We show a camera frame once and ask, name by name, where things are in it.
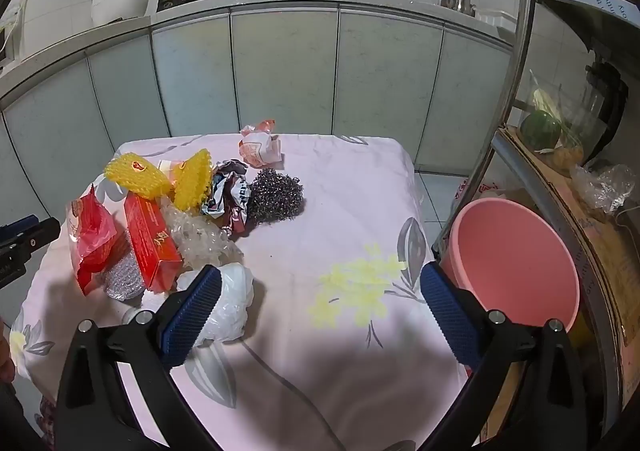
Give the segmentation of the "pink white paper cup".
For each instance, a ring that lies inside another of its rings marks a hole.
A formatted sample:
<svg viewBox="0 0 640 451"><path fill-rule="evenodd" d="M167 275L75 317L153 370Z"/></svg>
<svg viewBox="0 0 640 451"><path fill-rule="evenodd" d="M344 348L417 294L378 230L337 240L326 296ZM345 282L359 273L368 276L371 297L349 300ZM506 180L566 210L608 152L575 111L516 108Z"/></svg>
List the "pink white paper cup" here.
<svg viewBox="0 0 640 451"><path fill-rule="evenodd" d="M184 161L160 160L156 167L167 177L171 185L175 185L183 171L184 164L186 164Z"/></svg>

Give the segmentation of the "red plastic snack bag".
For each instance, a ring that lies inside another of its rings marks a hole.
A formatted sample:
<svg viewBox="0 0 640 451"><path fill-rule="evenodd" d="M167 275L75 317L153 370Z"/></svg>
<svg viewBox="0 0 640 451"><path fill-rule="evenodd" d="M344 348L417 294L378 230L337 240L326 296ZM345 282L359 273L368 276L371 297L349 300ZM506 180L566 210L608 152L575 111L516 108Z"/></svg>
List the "red plastic snack bag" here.
<svg viewBox="0 0 640 451"><path fill-rule="evenodd" d="M75 279L87 296L100 286L118 239L114 218L96 198L94 186L67 206L66 227Z"/></svg>

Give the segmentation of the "red white wrapper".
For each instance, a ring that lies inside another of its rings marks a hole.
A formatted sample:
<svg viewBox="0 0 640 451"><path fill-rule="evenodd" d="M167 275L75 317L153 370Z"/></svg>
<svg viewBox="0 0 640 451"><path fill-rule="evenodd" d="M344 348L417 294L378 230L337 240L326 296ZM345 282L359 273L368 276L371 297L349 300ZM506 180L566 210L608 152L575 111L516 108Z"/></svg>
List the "red white wrapper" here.
<svg viewBox="0 0 640 451"><path fill-rule="evenodd" d="M200 206L201 213L215 220L229 237L246 228L252 193L246 180L247 168L237 159L217 163L207 197Z"/></svg>

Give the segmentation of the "red cardboard box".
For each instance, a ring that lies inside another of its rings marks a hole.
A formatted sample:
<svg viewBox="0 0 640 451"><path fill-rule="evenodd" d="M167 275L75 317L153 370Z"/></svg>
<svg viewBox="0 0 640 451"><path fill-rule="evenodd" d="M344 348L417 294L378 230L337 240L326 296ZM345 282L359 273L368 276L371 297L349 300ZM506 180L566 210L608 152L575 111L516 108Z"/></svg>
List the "red cardboard box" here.
<svg viewBox="0 0 640 451"><path fill-rule="evenodd" d="M129 192L124 211L145 289L154 293L170 291L182 269L182 257L158 204Z"/></svg>

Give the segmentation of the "silver mesh scouring pad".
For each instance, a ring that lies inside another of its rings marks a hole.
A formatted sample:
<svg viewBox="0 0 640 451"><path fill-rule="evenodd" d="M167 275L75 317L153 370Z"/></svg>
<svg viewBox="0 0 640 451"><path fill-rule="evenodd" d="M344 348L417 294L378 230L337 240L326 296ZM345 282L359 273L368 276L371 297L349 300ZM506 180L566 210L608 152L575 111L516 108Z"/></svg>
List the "silver mesh scouring pad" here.
<svg viewBox="0 0 640 451"><path fill-rule="evenodd" d="M122 255L103 274L105 294L115 301L131 301L144 291L141 271L133 252Z"/></svg>

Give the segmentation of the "white tray on counter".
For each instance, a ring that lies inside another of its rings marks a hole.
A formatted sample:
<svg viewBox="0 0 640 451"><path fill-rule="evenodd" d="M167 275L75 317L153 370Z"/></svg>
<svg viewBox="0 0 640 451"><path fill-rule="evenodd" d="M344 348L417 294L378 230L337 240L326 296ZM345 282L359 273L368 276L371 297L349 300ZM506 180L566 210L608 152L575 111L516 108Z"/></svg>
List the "white tray on counter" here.
<svg viewBox="0 0 640 451"><path fill-rule="evenodd" d="M510 15L508 12L498 9L477 9L475 17L481 22L485 22L490 26L498 29L505 29L511 33L516 30L518 19Z"/></svg>

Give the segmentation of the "clear bag on shelf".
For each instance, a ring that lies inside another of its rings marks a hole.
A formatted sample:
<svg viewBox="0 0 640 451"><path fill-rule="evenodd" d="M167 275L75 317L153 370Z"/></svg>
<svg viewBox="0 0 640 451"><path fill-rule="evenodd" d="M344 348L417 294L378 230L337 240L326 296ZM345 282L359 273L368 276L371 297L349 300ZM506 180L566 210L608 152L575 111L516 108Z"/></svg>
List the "clear bag on shelf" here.
<svg viewBox="0 0 640 451"><path fill-rule="evenodd" d="M624 164L605 167L600 172L574 166L570 169L570 182L579 199L590 210L613 215L634 191L636 175Z"/></svg>

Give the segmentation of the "white foam net sleeve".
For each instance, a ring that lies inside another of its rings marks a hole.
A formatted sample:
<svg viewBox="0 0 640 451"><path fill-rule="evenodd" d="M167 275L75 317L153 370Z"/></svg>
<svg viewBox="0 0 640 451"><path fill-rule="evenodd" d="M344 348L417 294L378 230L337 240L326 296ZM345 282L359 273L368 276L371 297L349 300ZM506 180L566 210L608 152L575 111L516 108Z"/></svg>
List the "white foam net sleeve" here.
<svg viewBox="0 0 640 451"><path fill-rule="evenodd" d="M254 277L240 263L227 263L218 270L222 278L221 295L198 334L195 347L230 343L244 334L248 308L254 299Z"/></svg>

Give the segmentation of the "metal storage rack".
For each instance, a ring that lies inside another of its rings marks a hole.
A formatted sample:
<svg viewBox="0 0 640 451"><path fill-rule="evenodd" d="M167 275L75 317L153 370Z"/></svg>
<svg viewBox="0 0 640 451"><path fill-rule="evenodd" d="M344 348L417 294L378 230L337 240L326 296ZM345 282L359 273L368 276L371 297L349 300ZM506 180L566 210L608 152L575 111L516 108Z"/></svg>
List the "metal storage rack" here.
<svg viewBox="0 0 640 451"><path fill-rule="evenodd" d="M526 66L541 9L594 52L576 85ZM570 314L597 435L639 395L638 78L639 0L519 0L498 108L434 246L485 306Z"/></svg>

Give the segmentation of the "white rice cooker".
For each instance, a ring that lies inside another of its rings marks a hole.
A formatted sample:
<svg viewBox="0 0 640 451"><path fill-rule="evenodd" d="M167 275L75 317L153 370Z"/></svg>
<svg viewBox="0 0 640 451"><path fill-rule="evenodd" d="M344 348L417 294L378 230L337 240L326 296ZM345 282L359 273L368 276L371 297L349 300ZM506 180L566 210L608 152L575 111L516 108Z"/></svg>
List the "white rice cooker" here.
<svg viewBox="0 0 640 451"><path fill-rule="evenodd" d="M92 0L92 24L105 26L120 20L142 17L148 3L149 0Z"/></svg>

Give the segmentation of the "pink floral tablecloth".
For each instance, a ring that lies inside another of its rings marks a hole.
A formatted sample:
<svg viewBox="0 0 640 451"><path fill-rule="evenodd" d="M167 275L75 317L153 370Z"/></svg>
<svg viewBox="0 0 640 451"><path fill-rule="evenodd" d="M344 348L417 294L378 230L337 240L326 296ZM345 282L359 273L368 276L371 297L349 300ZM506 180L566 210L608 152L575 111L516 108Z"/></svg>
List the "pink floral tablecloth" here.
<svg viewBox="0 0 640 451"><path fill-rule="evenodd" d="M227 450L414 450L465 374L423 299L432 254L394 139L286 135L303 213L238 246L254 278L243 336L172 371Z"/></svg>

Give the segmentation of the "clear plastic wrap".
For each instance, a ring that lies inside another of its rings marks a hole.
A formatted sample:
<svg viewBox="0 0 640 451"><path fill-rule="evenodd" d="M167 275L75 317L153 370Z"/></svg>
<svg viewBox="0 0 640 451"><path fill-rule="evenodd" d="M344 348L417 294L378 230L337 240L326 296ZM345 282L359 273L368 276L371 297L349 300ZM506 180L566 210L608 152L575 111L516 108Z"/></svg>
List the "clear plastic wrap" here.
<svg viewBox="0 0 640 451"><path fill-rule="evenodd" d="M205 216L180 211L168 198L160 199L160 214L182 257L184 269L242 263L242 251L224 230Z"/></svg>

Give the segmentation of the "orange white snack wrapper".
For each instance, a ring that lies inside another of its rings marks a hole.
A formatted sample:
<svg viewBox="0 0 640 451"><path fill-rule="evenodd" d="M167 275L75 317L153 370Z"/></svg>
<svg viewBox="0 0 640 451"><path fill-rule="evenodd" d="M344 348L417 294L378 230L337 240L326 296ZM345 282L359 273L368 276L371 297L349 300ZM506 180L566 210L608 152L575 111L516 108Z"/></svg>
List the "orange white snack wrapper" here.
<svg viewBox="0 0 640 451"><path fill-rule="evenodd" d="M281 142L274 133L275 129L275 120L265 120L240 130L239 153L246 164L264 168L283 161Z"/></svg>

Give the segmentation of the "clear bag of vegetables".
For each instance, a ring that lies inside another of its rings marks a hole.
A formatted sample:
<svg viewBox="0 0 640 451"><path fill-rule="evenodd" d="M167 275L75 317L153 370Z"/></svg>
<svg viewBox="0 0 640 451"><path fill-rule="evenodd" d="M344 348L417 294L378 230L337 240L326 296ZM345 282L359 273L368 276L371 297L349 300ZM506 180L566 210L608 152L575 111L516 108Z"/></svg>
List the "clear bag of vegetables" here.
<svg viewBox="0 0 640 451"><path fill-rule="evenodd" d="M605 125L597 115L568 96L560 86L538 78L533 70L528 70L527 104L529 113L526 116L536 110L544 110L561 124L562 133L553 149L529 149L520 136L520 126L525 116L518 126L518 138L524 146L542 162L565 176L570 174L570 169L574 166L585 164L587 156L605 130Z"/></svg>

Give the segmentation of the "dark steel wool scrubber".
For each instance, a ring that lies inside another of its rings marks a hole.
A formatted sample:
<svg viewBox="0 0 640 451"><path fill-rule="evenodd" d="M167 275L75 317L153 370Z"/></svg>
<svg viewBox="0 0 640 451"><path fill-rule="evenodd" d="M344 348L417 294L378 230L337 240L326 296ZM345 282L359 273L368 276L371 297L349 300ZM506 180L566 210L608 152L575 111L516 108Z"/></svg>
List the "dark steel wool scrubber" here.
<svg viewBox="0 0 640 451"><path fill-rule="evenodd" d="M293 219L305 208L304 188L297 177L264 168L250 184L247 218L255 225Z"/></svg>

